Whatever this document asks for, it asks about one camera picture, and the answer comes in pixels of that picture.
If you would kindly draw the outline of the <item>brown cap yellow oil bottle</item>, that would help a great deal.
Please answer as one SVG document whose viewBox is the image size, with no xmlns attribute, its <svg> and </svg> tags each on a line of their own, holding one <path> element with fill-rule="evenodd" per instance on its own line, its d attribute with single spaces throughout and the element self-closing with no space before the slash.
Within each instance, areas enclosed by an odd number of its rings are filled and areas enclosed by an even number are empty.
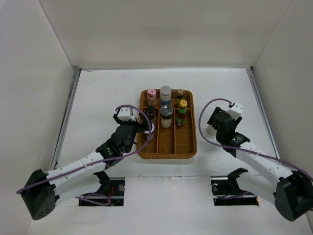
<svg viewBox="0 0 313 235">
<path fill-rule="evenodd" d="M 179 106 L 182 100 L 184 100 L 184 90 L 178 89 L 176 92 L 176 106 Z"/>
</svg>

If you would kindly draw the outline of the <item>black lid salt grinder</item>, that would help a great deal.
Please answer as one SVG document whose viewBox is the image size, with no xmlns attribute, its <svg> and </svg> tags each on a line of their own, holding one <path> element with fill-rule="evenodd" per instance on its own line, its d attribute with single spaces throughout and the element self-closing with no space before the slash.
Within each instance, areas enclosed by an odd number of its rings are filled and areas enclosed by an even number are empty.
<svg viewBox="0 0 313 235">
<path fill-rule="evenodd" d="M 172 115 L 173 115 L 173 108 L 169 105 L 164 105 L 160 109 L 161 115 L 161 126 L 163 128 L 169 128 L 172 124 Z"/>
</svg>

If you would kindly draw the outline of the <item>black cap pepper bottle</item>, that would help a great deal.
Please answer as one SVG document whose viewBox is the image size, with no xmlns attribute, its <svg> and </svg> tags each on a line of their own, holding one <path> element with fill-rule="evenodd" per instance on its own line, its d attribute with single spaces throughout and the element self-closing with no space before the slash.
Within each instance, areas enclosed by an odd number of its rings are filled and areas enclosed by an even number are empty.
<svg viewBox="0 0 313 235">
<path fill-rule="evenodd" d="M 149 120 L 153 121 L 155 118 L 155 107 L 153 105 L 149 105 L 146 109 L 146 114 Z"/>
</svg>

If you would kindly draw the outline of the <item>small red label white jar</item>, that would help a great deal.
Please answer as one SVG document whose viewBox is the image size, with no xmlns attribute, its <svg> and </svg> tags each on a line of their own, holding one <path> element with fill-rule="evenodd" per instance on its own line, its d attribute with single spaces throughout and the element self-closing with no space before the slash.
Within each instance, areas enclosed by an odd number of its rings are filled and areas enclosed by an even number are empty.
<svg viewBox="0 0 313 235">
<path fill-rule="evenodd" d="M 152 123 L 151 130 L 144 131 L 144 134 L 146 135 L 148 141 L 152 141 L 154 139 L 154 133 L 155 133 L 155 125 Z"/>
</svg>

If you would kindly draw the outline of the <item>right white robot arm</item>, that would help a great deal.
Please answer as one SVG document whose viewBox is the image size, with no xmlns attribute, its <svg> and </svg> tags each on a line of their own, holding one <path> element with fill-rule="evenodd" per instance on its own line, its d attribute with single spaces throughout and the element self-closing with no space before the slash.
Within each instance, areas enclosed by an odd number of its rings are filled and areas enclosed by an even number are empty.
<svg viewBox="0 0 313 235">
<path fill-rule="evenodd" d="M 226 186 L 234 194 L 245 190 L 260 196 L 286 220 L 295 221 L 313 208 L 313 179 L 295 165 L 266 156 L 249 138 L 236 132 L 242 112 L 239 103 L 231 104 L 227 111 L 216 107 L 207 122 L 223 150 L 259 173 L 252 176 L 239 168 L 229 173 Z"/>
</svg>

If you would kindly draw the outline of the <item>red green sauce bottle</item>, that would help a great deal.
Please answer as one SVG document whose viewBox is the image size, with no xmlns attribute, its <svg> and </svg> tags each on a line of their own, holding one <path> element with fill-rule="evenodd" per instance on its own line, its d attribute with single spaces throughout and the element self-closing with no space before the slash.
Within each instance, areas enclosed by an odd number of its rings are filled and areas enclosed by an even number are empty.
<svg viewBox="0 0 313 235">
<path fill-rule="evenodd" d="M 176 113 L 176 125 L 183 126 L 185 124 L 185 118 L 187 117 L 187 101 L 181 100 L 179 102 L 178 111 Z"/>
</svg>

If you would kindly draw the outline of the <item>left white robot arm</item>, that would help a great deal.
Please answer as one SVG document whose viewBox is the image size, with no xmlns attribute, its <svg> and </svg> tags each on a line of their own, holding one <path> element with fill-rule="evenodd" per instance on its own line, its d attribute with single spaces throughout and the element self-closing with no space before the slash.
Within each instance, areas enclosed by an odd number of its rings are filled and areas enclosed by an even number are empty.
<svg viewBox="0 0 313 235">
<path fill-rule="evenodd" d="M 152 135 L 155 127 L 143 113 L 139 122 L 133 116 L 121 120 L 111 137 L 95 151 L 82 159 L 62 168 L 44 172 L 42 169 L 31 173 L 25 186 L 18 190 L 33 220 L 40 220 L 50 214 L 57 205 L 69 199 L 85 196 L 105 195 L 111 180 L 106 170 L 134 154 L 132 151 L 138 133 Z"/>
</svg>

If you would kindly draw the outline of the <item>silver cap blue label shaker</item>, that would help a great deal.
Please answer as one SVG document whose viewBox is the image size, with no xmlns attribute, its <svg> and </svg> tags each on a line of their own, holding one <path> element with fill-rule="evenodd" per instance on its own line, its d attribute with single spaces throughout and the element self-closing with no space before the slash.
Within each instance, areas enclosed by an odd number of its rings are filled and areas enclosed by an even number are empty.
<svg viewBox="0 0 313 235">
<path fill-rule="evenodd" d="M 160 88 L 160 103 L 161 106 L 171 105 L 172 89 L 169 86 Z"/>
</svg>

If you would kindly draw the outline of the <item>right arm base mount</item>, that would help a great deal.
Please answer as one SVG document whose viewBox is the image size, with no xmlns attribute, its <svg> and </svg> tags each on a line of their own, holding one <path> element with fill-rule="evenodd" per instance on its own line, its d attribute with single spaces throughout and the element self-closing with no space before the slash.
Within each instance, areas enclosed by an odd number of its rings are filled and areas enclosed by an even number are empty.
<svg viewBox="0 0 313 235">
<path fill-rule="evenodd" d="M 259 206 L 258 197 L 239 188 L 237 179 L 248 170 L 239 168 L 227 176 L 211 178 L 215 206 Z"/>
</svg>

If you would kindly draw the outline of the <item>pink cap spice jar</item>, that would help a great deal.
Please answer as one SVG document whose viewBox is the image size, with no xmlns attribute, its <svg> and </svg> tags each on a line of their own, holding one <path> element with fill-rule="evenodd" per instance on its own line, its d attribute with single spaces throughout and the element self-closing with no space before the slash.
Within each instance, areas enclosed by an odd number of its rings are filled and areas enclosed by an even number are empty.
<svg viewBox="0 0 313 235">
<path fill-rule="evenodd" d="M 157 106 L 157 92 L 155 89 L 149 89 L 147 91 L 147 101 L 148 106 Z"/>
</svg>

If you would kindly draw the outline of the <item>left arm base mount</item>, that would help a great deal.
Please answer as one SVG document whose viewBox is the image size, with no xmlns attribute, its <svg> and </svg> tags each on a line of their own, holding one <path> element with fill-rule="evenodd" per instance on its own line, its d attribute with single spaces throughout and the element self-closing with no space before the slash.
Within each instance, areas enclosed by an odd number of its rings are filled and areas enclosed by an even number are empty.
<svg viewBox="0 0 313 235">
<path fill-rule="evenodd" d="M 105 175 L 104 184 L 97 192 L 79 197 L 80 207 L 120 207 L 124 206 L 125 178 L 109 178 Z"/>
</svg>

